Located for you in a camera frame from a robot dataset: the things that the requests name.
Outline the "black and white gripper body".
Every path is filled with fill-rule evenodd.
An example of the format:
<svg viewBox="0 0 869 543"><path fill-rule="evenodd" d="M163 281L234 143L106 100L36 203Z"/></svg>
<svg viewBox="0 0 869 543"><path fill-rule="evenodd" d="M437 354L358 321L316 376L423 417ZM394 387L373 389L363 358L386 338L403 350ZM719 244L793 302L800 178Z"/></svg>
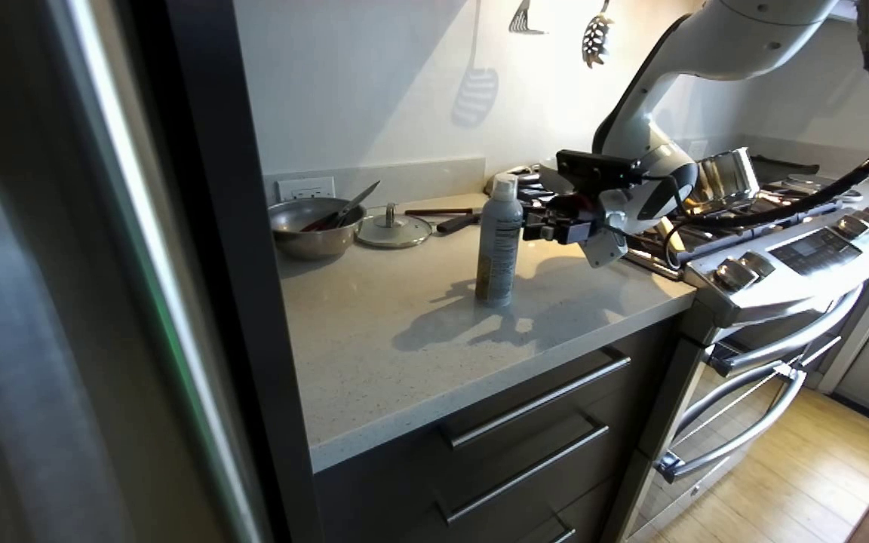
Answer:
<svg viewBox="0 0 869 543"><path fill-rule="evenodd" d="M554 238L580 244L591 265L614 263L627 242L660 224L678 204L670 178L568 174L571 191L550 203Z"/></svg>

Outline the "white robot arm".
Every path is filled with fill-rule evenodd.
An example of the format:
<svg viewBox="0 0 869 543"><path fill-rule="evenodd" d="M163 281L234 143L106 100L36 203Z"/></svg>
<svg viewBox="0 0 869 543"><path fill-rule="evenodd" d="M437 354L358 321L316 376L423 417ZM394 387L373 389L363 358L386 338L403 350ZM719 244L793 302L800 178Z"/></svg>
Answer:
<svg viewBox="0 0 869 543"><path fill-rule="evenodd" d="M655 120L655 105L676 80L749 82L774 72L824 28L842 0L707 0L676 18L650 46L622 100L591 137L588 151L558 151L554 178L571 185L542 208L526 212L526 234L580 244L591 265L617 259L627 238L674 212L688 227L729 229L803 213L869 178L869 157L813 197L786 208L694 212L703 163L678 147ZM869 76L869 0L856 0L856 50Z"/></svg>

